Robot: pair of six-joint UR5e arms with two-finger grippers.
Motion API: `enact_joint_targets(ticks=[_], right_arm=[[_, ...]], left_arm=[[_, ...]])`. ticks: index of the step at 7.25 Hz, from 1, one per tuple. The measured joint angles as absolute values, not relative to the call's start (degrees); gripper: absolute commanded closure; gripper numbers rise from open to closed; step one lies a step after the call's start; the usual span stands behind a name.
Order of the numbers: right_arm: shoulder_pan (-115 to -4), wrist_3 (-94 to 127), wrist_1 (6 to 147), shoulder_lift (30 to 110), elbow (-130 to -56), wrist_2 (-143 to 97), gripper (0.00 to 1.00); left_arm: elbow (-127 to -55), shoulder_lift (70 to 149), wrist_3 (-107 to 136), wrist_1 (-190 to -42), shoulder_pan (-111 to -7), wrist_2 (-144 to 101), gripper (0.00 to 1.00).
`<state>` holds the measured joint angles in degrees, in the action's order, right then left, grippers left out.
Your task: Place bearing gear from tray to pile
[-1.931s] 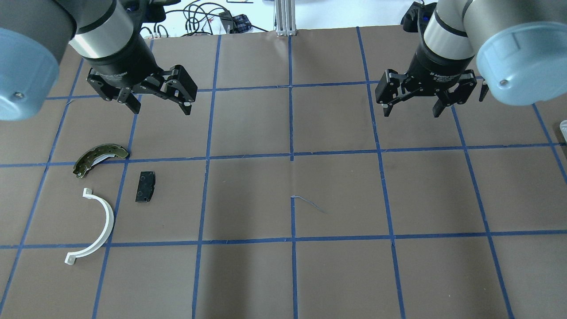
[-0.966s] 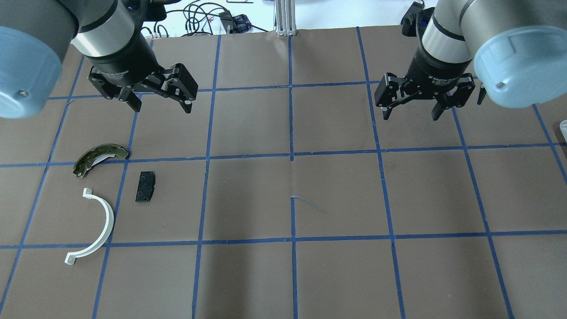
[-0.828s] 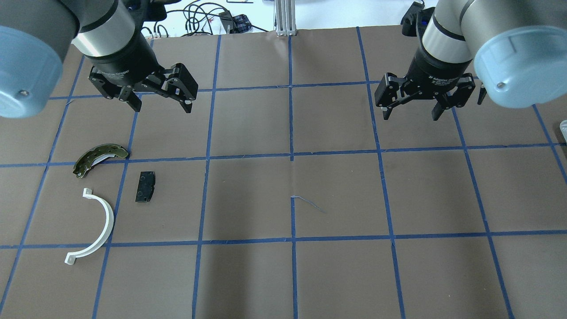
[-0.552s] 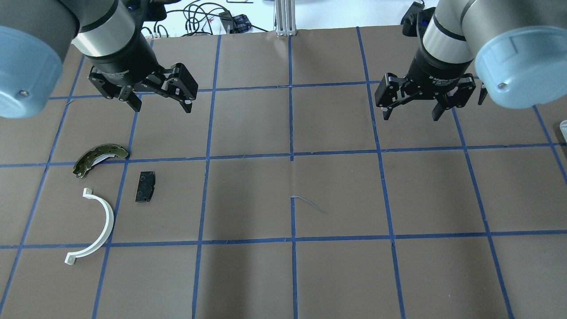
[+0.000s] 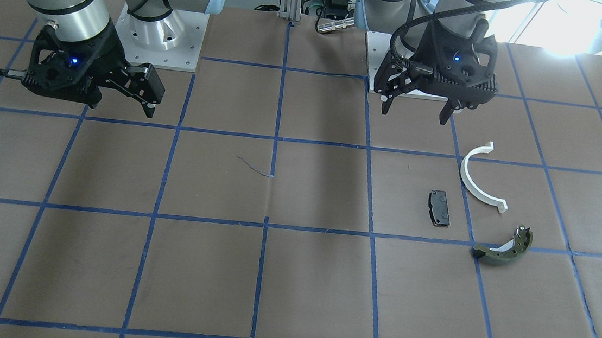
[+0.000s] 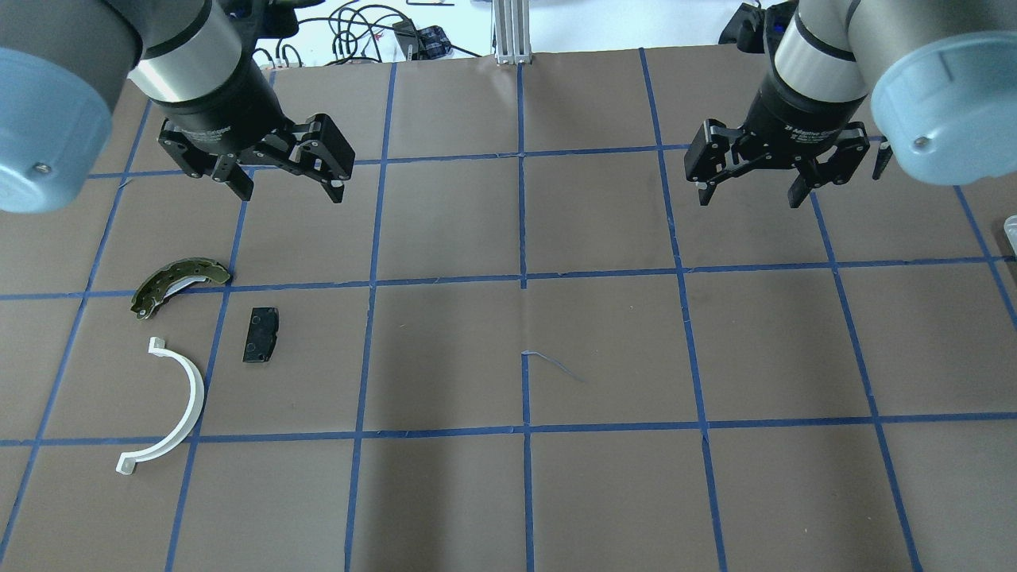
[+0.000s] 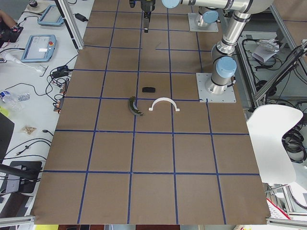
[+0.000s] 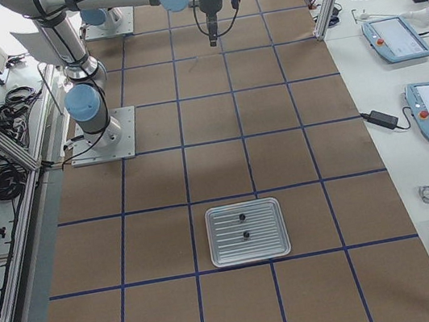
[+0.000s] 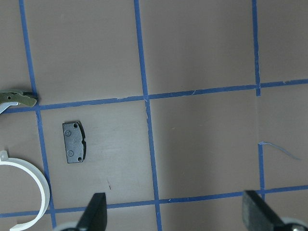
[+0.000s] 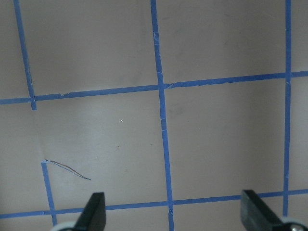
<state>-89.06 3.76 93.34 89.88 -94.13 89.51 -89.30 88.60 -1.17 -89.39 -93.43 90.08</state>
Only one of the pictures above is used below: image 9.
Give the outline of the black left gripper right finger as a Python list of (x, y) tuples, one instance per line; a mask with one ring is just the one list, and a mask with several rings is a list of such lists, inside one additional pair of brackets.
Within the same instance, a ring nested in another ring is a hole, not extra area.
[(243, 192), (242, 219), (248, 231), (283, 231), (285, 227), (280, 217), (253, 190)]

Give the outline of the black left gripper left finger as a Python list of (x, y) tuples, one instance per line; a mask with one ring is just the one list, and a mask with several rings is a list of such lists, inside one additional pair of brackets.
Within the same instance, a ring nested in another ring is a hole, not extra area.
[(105, 231), (107, 204), (105, 193), (95, 193), (77, 223), (78, 231)]

